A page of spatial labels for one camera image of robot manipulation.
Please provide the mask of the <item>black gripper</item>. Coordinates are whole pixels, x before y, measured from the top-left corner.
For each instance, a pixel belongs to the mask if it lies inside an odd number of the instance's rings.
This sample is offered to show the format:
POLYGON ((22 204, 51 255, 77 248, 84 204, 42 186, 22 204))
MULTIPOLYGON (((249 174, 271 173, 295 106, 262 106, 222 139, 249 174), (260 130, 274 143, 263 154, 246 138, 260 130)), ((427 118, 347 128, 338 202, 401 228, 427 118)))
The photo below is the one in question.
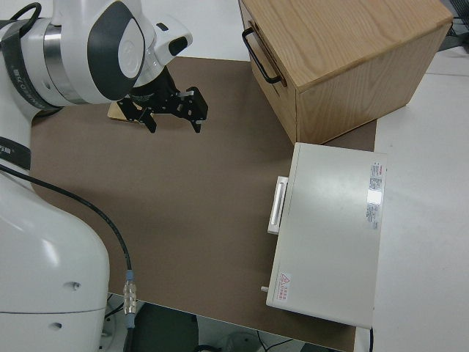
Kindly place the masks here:
POLYGON ((118 100, 117 106, 125 119, 143 123, 150 133, 155 133, 157 123, 152 114, 172 114, 189 121, 196 133, 207 119, 208 105, 197 87, 185 91, 176 88, 169 72, 140 87, 134 87, 128 96, 118 100))

